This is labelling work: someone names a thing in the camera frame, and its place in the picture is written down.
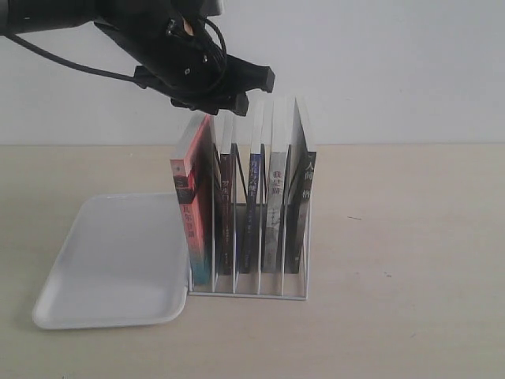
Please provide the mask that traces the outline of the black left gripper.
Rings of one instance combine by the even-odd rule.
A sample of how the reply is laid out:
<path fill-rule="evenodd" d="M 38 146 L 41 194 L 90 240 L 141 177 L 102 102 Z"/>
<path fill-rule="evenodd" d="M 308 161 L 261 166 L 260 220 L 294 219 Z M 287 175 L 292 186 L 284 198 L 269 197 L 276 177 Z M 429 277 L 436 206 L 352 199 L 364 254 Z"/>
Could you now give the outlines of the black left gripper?
<path fill-rule="evenodd" d="M 245 93 L 272 93 L 275 73 L 228 55 L 212 21 L 220 1 L 96 1 L 95 26 L 138 62 L 133 79 L 170 97 L 174 107 L 247 115 Z"/>

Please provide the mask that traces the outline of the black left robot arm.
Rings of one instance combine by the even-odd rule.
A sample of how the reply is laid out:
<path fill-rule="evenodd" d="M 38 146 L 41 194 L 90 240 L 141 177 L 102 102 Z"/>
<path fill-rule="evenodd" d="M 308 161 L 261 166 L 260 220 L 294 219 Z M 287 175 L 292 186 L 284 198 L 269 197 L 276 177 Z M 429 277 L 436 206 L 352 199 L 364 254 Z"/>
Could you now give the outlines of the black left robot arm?
<path fill-rule="evenodd" d="M 219 1 L 7 0 L 1 3 L 1 35 L 62 66 L 150 88 L 174 107 L 216 115 L 244 116 L 247 93 L 271 93 L 275 74 L 229 54 L 212 21 Z M 71 62 L 22 39 L 22 33 L 75 28 L 93 23 L 138 65 L 132 76 Z"/>

